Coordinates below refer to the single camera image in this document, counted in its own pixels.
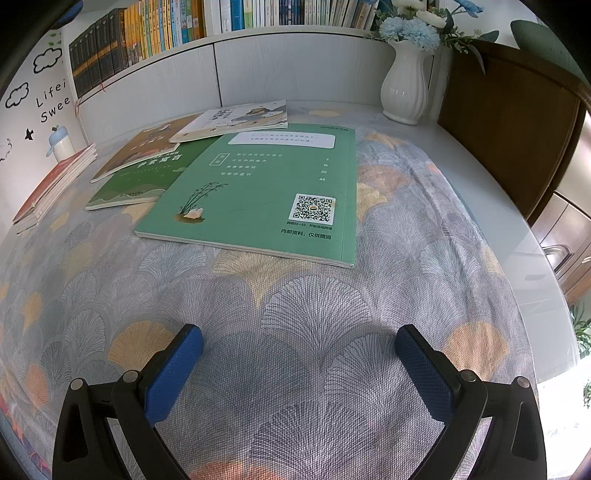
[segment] white wall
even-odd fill
[[[472,18],[468,14],[454,15],[456,25],[467,34],[472,34],[474,29],[484,33],[490,30],[499,31],[498,43],[516,47],[515,39],[511,33],[513,20],[530,20],[537,22],[536,16],[519,0],[473,0],[476,5],[484,8],[479,18]],[[457,7],[454,0],[440,0],[441,8],[453,11]]]
[[[46,157],[51,127],[66,127],[75,149],[86,146],[64,67],[66,48],[61,32],[45,34],[2,97],[0,145],[10,139],[12,148],[5,155],[6,145],[0,147],[0,158],[5,157],[0,160],[0,241],[18,209],[56,165],[53,155]],[[33,131],[32,140],[25,138],[27,131]]]

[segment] red book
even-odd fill
[[[33,190],[33,193],[29,195],[29,198],[22,204],[21,209],[13,218],[12,223],[16,223],[19,220],[25,218],[29,213],[33,211],[37,202],[47,193],[51,188],[67,173],[68,168],[76,162],[76,160],[90,147],[86,147],[84,150],[80,150],[71,157],[59,162],[53,169],[46,175],[41,181],[37,188]]]

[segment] white vase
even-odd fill
[[[388,43],[396,50],[396,59],[380,93],[384,115],[390,120],[416,125],[427,107],[423,60],[429,54],[410,40]]]

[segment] green book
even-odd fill
[[[354,130],[290,125],[226,134],[135,228],[138,236],[352,267]]]
[[[86,210],[155,202],[207,147],[219,137],[179,145],[171,152],[117,171],[90,199]]]

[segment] illustrated book cover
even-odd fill
[[[170,137],[193,121],[198,115],[190,115],[177,120],[148,128],[138,133],[96,173],[90,181],[94,183],[112,173],[143,160],[173,152],[178,144],[171,145]]]
[[[228,134],[164,193],[141,237],[352,267],[355,132],[331,125]]]
[[[155,202],[217,137],[185,142],[174,152],[116,172],[90,199],[86,210]]]
[[[188,142],[216,135],[287,127],[285,100],[247,103],[203,112],[174,135],[171,142]]]

